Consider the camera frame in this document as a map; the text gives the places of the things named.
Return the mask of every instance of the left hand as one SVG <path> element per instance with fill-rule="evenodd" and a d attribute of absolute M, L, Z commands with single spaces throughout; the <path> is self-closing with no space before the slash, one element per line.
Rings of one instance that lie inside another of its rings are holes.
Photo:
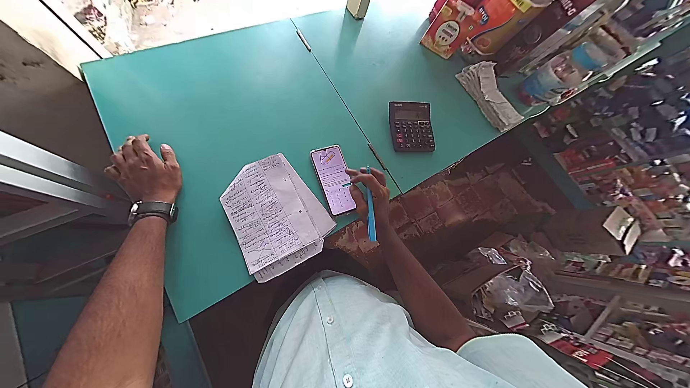
<path fill-rule="evenodd" d="M 175 152 L 161 145 L 158 158 L 148 145 L 148 135 L 127 137 L 119 150 L 110 156 L 112 166 L 104 173 L 124 188 L 132 201 L 173 203 L 182 188 L 182 172 Z"/>

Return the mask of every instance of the stack of receipts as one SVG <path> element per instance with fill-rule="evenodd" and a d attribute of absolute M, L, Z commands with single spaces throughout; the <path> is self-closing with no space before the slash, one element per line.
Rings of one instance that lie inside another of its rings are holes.
<path fill-rule="evenodd" d="M 335 221 L 279 153 L 243 167 L 220 202 L 250 275 L 281 275 L 324 248 Z"/>
<path fill-rule="evenodd" d="M 455 78 L 474 98 L 491 125 L 505 132 L 521 123 L 524 117 L 498 90 L 494 65 L 494 62 L 487 61 L 473 64 L 462 69 Z"/>

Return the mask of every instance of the smartphone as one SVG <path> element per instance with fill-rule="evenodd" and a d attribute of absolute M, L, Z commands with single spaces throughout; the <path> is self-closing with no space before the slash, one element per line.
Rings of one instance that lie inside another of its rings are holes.
<path fill-rule="evenodd" d="M 350 175 L 345 173 L 345 159 L 337 144 L 311 151 L 311 162 L 319 178 L 321 189 L 333 215 L 349 213 L 357 208 L 350 195 Z"/>

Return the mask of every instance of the watch strap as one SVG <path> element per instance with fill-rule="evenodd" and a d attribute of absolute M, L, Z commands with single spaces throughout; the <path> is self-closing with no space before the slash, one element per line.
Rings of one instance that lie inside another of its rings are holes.
<path fill-rule="evenodd" d="M 134 221 L 132 221 L 132 225 L 135 222 L 139 221 L 140 219 L 146 218 L 146 217 L 160 217 L 160 218 L 164 219 L 165 221 L 167 221 L 168 224 L 170 224 L 170 217 L 168 217 L 167 215 L 165 215 L 163 213 L 142 213 L 142 214 L 137 214 L 134 217 Z"/>
<path fill-rule="evenodd" d="M 141 218 L 154 215 L 163 218 L 169 224 L 177 221 L 177 207 L 175 204 L 167 202 L 136 202 L 132 206 L 132 211 L 130 212 L 130 225 L 133 225 L 137 220 Z"/>
<path fill-rule="evenodd" d="M 170 215 L 173 206 L 175 204 L 169 204 L 167 202 L 139 202 L 139 207 L 137 208 L 137 214 L 144 213 L 163 213 Z"/>

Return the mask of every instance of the shirt sleeve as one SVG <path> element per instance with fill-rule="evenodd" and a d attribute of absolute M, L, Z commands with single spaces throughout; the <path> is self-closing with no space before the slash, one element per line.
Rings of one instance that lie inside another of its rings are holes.
<path fill-rule="evenodd" d="M 529 338 L 519 334 L 476 337 L 457 354 L 515 388 L 583 388 Z"/>

